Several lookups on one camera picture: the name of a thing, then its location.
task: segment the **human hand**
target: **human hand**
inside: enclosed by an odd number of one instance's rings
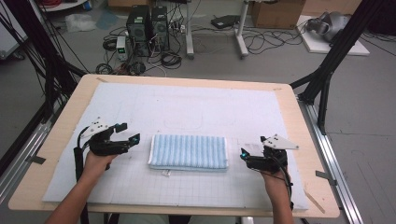
[[[289,206],[289,194],[285,183],[285,176],[281,171],[271,174],[267,171],[261,172],[265,182],[265,189],[272,204],[286,204]]]
[[[102,174],[105,172],[106,166],[110,164],[117,155],[112,156],[96,156],[91,151],[85,159],[84,171],[80,179],[87,180],[92,184],[96,184]]]

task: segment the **blue striped cloth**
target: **blue striped cloth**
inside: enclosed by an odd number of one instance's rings
[[[224,137],[156,134],[148,164],[153,169],[225,172]]]

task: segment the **white device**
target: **white device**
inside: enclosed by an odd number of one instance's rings
[[[128,59],[128,52],[126,49],[126,38],[125,36],[118,36],[117,37],[117,53],[119,55],[119,60],[125,62]]]
[[[288,139],[275,134],[272,137],[267,138],[262,144],[266,147],[271,147],[273,149],[298,149],[299,146],[295,145]]]
[[[106,124],[105,120],[101,117],[98,117],[94,122],[91,123],[90,127],[81,134],[81,138],[92,136],[106,129],[108,129],[108,125]]]

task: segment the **desktop computer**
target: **desktop computer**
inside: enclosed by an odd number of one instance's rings
[[[168,18],[166,7],[154,7],[151,10],[155,51],[169,50]]]
[[[150,56],[151,46],[149,41],[153,34],[149,6],[132,6],[126,28],[134,54],[139,57]]]

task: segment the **table leg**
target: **table leg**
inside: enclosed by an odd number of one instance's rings
[[[194,46],[192,45],[192,33],[191,33],[192,15],[190,15],[190,4],[191,4],[191,0],[187,1],[186,48],[187,48],[187,57],[189,57],[189,59],[194,59]]]
[[[238,42],[238,46],[241,49],[241,59],[244,59],[248,56],[248,49],[244,41],[244,37],[242,37],[242,32],[244,30],[245,19],[248,13],[248,0],[244,0],[241,10],[241,20],[239,22],[239,28],[235,29],[235,36]]]

